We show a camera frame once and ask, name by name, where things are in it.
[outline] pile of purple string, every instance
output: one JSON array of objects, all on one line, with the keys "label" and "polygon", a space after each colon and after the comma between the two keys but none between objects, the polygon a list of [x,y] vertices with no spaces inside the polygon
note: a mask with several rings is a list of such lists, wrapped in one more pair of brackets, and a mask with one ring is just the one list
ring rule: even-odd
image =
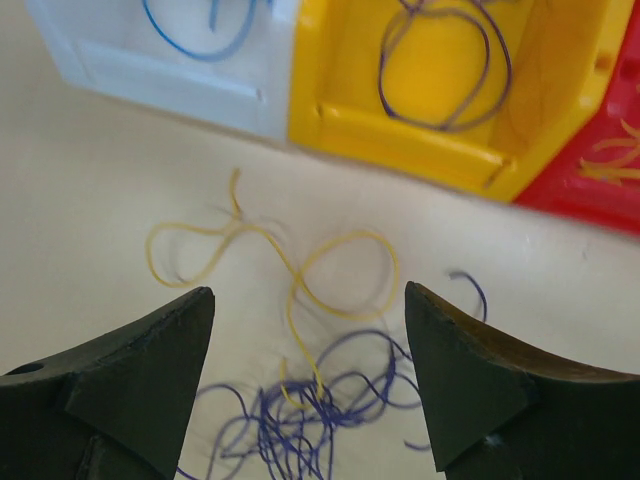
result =
[{"label": "pile of purple string", "polygon": [[[463,278],[477,289],[482,302],[482,321],[487,319],[487,299],[478,283],[468,273],[455,271],[451,279]],[[377,421],[387,408],[411,410],[421,406],[415,381],[399,368],[404,362],[409,369],[413,365],[411,354],[388,334],[375,329],[351,332],[333,342],[318,357],[320,368],[339,347],[362,337],[384,340],[388,345],[388,363],[384,372],[370,379],[362,372],[352,370],[342,373],[324,385],[324,394],[318,399],[315,378],[284,382],[289,395],[309,408],[287,409],[288,402],[282,394],[281,383],[267,389],[259,389],[249,406],[240,392],[229,384],[212,384],[200,389],[196,401],[213,392],[231,392],[238,399],[242,413],[229,419],[219,430],[211,452],[206,480],[212,479],[216,461],[235,462],[225,479],[234,478],[247,460],[260,457],[272,479],[331,479],[333,478],[334,439],[340,429],[358,428]],[[359,380],[362,389],[346,405],[340,405],[332,393],[347,381]],[[400,382],[405,382],[416,392],[416,401],[399,403],[391,399],[391,392]],[[429,445],[417,445],[404,441],[407,448],[428,451]],[[178,468],[178,473],[189,480],[197,477]]]},{"label": "pile of purple string", "polygon": [[[483,89],[487,82],[487,77],[489,76],[489,70],[491,68],[491,41],[489,37],[489,31],[487,30],[481,19],[476,18],[474,15],[466,12],[461,8],[437,7],[438,0],[416,0],[415,3],[411,3],[408,0],[399,1],[402,4],[404,10],[396,14],[391,19],[389,25],[387,26],[387,29],[384,32],[384,35],[382,37],[382,47],[380,51],[380,61],[378,64],[378,94],[387,115],[389,115],[391,118],[401,120],[416,127],[442,132],[461,132],[470,130],[489,120],[502,107],[507,98],[507,95],[509,94],[511,84],[513,82],[513,67],[509,49],[507,47],[507,42],[502,32],[500,31],[498,24],[491,16],[486,7],[487,4],[494,3],[500,0],[465,0],[478,11],[480,18],[484,19],[486,23],[490,25],[491,28],[489,31],[492,31],[495,34],[500,43],[507,68],[504,88],[502,89],[502,92],[500,93],[494,104],[476,117],[465,121],[460,121],[460,117],[468,110],[471,104],[473,104],[475,99],[478,97],[480,91]],[[478,78],[471,91],[467,94],[467,96],[444,121],[435,123],[407,117],[399,113],[391,105],[385,95],[384,74],[389,60],[417,19],[439,19],[449,17],[459,18],[469,23],[471,26],[477,29],[482,36],[485,56],[480,77]]]}]

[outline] blue cable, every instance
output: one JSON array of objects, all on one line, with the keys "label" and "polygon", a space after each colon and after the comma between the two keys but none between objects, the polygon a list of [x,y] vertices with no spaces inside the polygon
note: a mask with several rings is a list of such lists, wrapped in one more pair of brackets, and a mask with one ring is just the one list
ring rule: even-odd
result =
[{"label": "blue cable", "polygon": [[[476,287],[484,307],[482,321],[486,322],[487,299],[478,282],[463,271],[453,271],[449,276],[451,279],[465,278]],[[204,478],[207,480],[213,478],[214,463],[219,459],[236,461],[235,466],[224,477],[226,480],[231,480],[238,475],[248,459],[260,457],[267,467],[269,478],[273,480],[285,478],[331,480],[334,439],[337,431],[372,424],[384,415],[387,408],[399,410],[420,408],[422,404],[419,400],[418,385],[398,368],[400,362],[404,362],[407,366],[413,365],[411,353],[380,330],[365,329],[346,334],[320,354],[316,365],[319,368],[336,349],[362,337],[375,337],[386,342],[388,348],[386,368],[373,379],[356,370],[341,373],[324,385],[322,398],[317,396],[315,378],[286,380],[267,389],[260,388],[249,408],[242,394],[229,384],[211,384],[201,388],[196,394],[196,401],[212,392],[227,391],[236,397],[242,412],[227,420],[220,428]],[[362,389],[348,403],[339,404],[333,392],[341,383],[353,380],[361,381],[364,384]],[[410,403],[392,400],[392,389],[400,382],[409,385],[416,392],[418,400]],[[292,398],[310,408],[286,411],[289,403],[282,393],[282,385],[286,387]],[[236,431],[238,426],[241,427],[240,430],[230,436],[228,432]],[[311,427],[315,427],[312,432],[309,431]],[[431,450],[430,445],[419,445],[407,440],[404,441],[404,445],[419,452]],[[177,473],[188,480],[199,480],[179,467]]]},{"label": "blue cable", "polygon": [[[273,0],[266,0],[269,6],[272,6]],[[151,7],[149,6],[149,0],[142,0],[142,6],[144,11],[151,22],[151,25],[156,30],[158,35],[162,37],[162,39],[171,45],[173,48],[183,53],[184,55],[193,58],[194,60],[199,60],[202,62],[221,62],[232,57],[239,49],[244,45],[247,37],[249,36],[249,32],[251,30],[251,26],[253,25],[253,20],[255,18],[256,7],[258,4],[258,0],[249,0],[249,9],[247,10],[247,15],[244,19],[238,34],[231,40],[231,42],[226,46],[218,50],[217,52],[211,53],[199,53],[189,50],[174,39],[172,39],[158,24],[156,21],[153,12],[151,11]],[[211,5],[211,13],[209,15],[209,26],[212,31],[215,31],[217,20],[218,20],[218,10],[220,6],[220,0],[213,0]]]}]

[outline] table surface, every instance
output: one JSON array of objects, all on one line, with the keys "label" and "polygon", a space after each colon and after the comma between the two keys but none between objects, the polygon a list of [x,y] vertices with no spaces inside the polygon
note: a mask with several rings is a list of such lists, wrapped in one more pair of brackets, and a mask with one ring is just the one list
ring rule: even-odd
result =
[{"label": "table surface", "polygon": [[[484,287],[495,327],[559,355],[640,373],[640,248],[633,241],[74,89],[60,80],[20,3],[0,4],[0,370],[178,296],[149,274],[145,237],[165,220],[222,221],[214,207],[229,208],[229,176],[240,167],[238,197],[248,218],[277,229],[298,261],[334,235],[370,228],[397,249],[403,284],[421,282],[473,311],[473,287],[446,274],[464,269]],[[215,248],[186,236],[173,246],[182,272]],[[157,253],[166,257],[171,248]],[[349,308],[388,275],[388,259],[365,241],[336,251],[309,283],[322,299]],[[207,283],[217,311],[204,383],[238,382],[249,394],[277,379],[283,356],[294,373],[309,375],[284,324],[290,277],[262,238],[234,243]],[[402,304],[398,298],[374,322],[399,339]],[[316,354],[357,328],[309,309],[297,309],[296,320]],[[354,344],[327,375],[384,355],[379,345]],[[216,428],[236,412],[225,395],[196,408],[186,469],[204,475]],[[407,450],[404,439],[426,441],[420,410],[341,431],[336,478],[443,478],[430,454]],[[238,478],[265,477],[256,462]]]}]

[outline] white container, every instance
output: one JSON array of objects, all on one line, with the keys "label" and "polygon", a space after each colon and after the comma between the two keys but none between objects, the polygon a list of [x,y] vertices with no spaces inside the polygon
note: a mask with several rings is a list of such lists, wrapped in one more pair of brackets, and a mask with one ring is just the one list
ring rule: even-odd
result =
[{"label": "white container", "polygon": [[299,0],[148,0],[161,28],[196,52],[228,45],[255,15],[242,46],[222,61],[190,58],[153,27],[143,0],[26,0],[61,75],[107,95],[285,140]]}]

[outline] yellow bin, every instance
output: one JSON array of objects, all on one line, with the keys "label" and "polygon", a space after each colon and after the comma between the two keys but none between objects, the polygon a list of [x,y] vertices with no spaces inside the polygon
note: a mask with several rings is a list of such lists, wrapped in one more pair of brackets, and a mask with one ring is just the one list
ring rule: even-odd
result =
[{"label": "yellow bin", "polygon": [[[504,88],[498,36],[470,0],[463,9],[489,33],[486,82],[461,120]],[[611,79],[633,0],[492,0],[513,81],[498,113],[447,133],[385,113],[378,92],[382,38],[399,0],[301,0],[289,137],[293,143],[511,201],[596,113]],[[387,62],[385,96],[396,111],[439,123],[473,89],[485,64],[479,29],[460,17],[417,18]]]}]

